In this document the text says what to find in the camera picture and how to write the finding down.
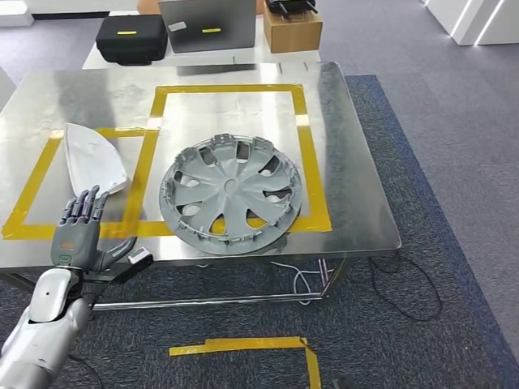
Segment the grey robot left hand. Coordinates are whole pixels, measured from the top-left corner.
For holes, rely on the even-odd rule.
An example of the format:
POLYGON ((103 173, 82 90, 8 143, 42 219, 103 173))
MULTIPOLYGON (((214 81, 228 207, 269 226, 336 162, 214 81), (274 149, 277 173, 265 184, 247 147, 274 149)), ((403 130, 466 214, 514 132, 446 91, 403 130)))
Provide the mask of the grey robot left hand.
POLYGON ((137 243, 130 236, 110 250, 100 250, 100 221, 107 192, 96 195, 100 186, 84 190, 70 199, 54 230, 50 257, 55 266, 74 267, 100 273, 129 254, 137 243))

